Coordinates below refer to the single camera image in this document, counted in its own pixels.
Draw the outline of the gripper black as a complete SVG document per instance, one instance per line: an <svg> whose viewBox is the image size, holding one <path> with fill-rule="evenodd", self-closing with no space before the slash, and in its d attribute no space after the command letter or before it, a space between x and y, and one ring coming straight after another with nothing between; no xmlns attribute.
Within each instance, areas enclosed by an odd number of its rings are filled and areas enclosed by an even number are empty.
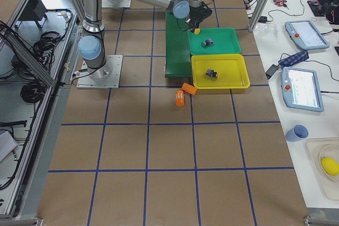
<svg viewBox="0 0 339 226"><path fill-rule="evenodd" d="M186 23L192 25L192 29L199 28L200 23L210 17L212 10L205 2L201 2L198 7L190 6L189 18Z"/></svg>

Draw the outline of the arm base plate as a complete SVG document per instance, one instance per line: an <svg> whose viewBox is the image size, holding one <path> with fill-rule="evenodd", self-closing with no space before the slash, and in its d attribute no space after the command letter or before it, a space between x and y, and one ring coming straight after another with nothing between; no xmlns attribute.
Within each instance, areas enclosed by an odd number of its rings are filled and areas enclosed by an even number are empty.
<svg viewBox="0 0 339 226"><path fill-rule="evenodd" d="M76 74L78 78L76 87L78 89L106 89L119 88L123 55L106 55L106 64L99 70L87 70L87 64L82 61L82 69L84 72Z"/></svg>
<svg viewBox="0 0 339 226"><path fill-rule="evenodd" d="M102 0L103 9L130 8L131 0Z"/></svg>

